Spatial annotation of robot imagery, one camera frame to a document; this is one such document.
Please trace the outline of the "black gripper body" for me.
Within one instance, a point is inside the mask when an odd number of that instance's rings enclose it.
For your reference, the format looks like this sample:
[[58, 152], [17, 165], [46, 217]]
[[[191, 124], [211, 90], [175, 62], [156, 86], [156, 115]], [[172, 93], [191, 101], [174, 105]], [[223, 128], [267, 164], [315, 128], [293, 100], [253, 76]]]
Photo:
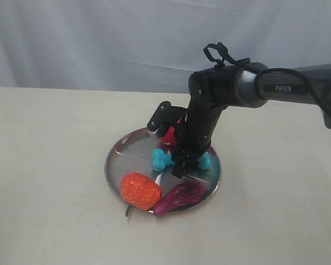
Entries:
[[193, 163], [210, 147], [213, 131], [226, 107], [213, 105], [209, 108], [190, 101], [176, 130], [176, 163]]

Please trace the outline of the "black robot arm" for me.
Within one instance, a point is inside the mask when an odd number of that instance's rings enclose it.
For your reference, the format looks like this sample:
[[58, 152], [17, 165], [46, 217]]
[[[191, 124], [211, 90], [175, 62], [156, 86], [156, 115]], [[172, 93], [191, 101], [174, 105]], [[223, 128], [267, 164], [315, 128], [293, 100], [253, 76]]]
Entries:
[[269, 100], [320, 107], [331, 129], [331, 64], [294, 69], [252, 63], [253, 70], [236, 66], [194, 72], [188, 81], [190, 102], [176, 121], [177, 148], [172, 174], [187, 175], [209, 149], [223, 110], [227, 107], [260, 108]]

